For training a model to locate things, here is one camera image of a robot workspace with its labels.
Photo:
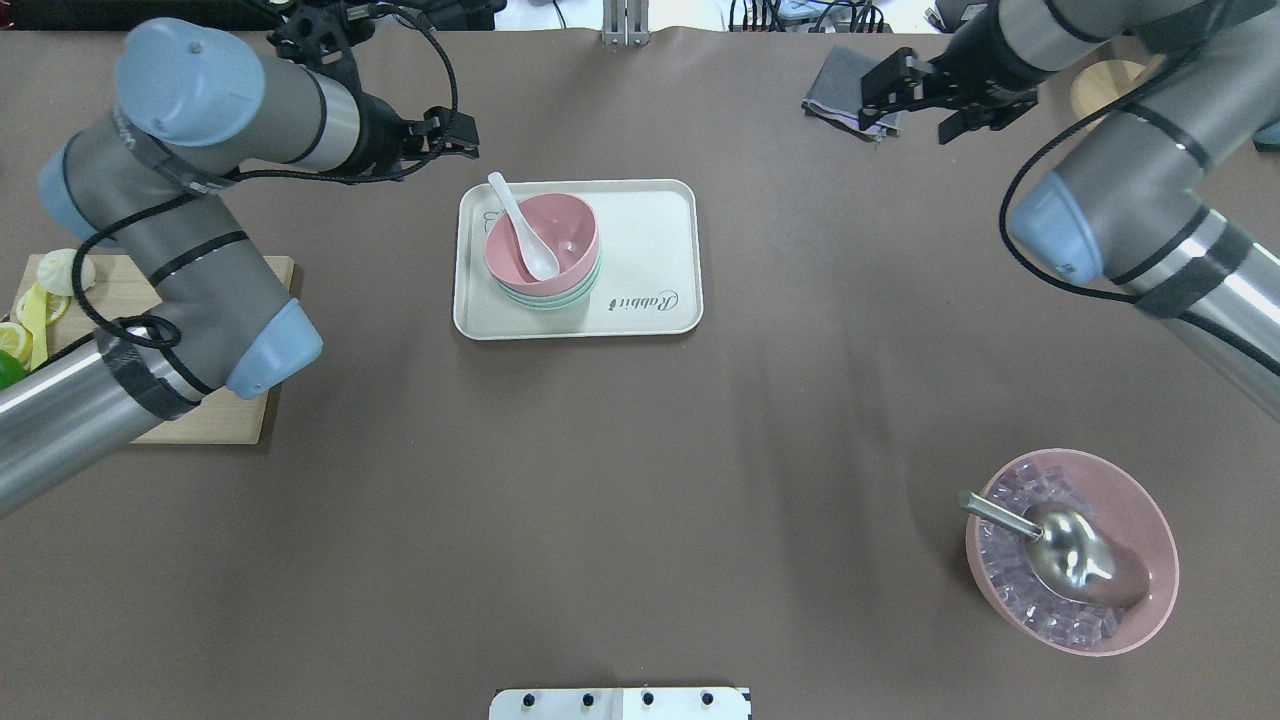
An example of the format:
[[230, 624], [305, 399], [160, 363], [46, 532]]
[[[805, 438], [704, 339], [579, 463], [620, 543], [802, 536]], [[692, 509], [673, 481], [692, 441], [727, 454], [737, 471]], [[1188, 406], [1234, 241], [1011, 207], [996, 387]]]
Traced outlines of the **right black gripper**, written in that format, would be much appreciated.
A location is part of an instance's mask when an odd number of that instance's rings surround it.
[[954, 111], [937, 128], [940, 145], [979, 129], [1001, 131], [1038, 102], [1041, 68], [1021, 59], [997, 20], [970, 20], [938, 56], [900, 47], [861, 77], [859, 129], [897, 111]]

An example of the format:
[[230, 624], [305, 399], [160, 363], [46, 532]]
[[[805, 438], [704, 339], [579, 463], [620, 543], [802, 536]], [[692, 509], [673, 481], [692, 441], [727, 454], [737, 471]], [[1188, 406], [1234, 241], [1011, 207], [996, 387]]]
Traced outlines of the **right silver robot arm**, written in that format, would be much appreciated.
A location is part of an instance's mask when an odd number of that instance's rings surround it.
[[1277, 256], [1196, 186], [1243, 143], [1277, 149], [1275, 1], [989, 1], [932, 59], [901, 47], [861, 77], [858, 122], [946, 108], [938, 140], [1002, 129], [1038, 87], [1121, 35], [1164, 64], [1076, 123], [1087, 136], [1020, 200], [1009, 251], [1041, 279], [1162, 322], [1277, 415]]

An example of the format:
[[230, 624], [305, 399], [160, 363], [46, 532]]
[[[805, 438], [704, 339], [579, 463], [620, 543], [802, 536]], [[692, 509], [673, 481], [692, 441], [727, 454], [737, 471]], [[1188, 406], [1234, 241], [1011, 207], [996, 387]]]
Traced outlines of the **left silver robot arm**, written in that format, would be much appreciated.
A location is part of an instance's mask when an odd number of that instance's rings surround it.
[[388, 15], [440, 47], [430, 13], [397, 1], [287, 1], [271, 12], [274, 54], [177, 18], [127, 33], [111, 109], [65, 142], [38, 187], [79, 241], [74, 266], [113, 242], [159, 302], [110, 320], [73, 275], [92, 331], [3, 391], [4, 515], [215, 391], [256, 398], [323, 351], [228, 190], [374, 184], [443, 154], [477, 156], [474, 119], [456, 102], [411, 120], [364, 90], [352, 47]]

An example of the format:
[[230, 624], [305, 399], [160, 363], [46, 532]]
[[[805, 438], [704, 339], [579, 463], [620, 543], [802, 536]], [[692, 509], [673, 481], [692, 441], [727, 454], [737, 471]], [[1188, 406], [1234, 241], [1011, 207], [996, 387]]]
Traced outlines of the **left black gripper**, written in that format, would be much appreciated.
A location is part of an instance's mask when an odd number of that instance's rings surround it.
[[388, 102], [365, 92], [357, 94], [356, 106], [358, 133], [346, 159], [347, 177], [398, 181], [411, 172], [404, 167], [407, 160], [422, 164], [448, 156], [480, 158], [477, 145], [429, 143], [429, 138], [479, 138], [476, 120], [467, 113], [434, 106], [421, 120], [412, 122], [399, 117]]

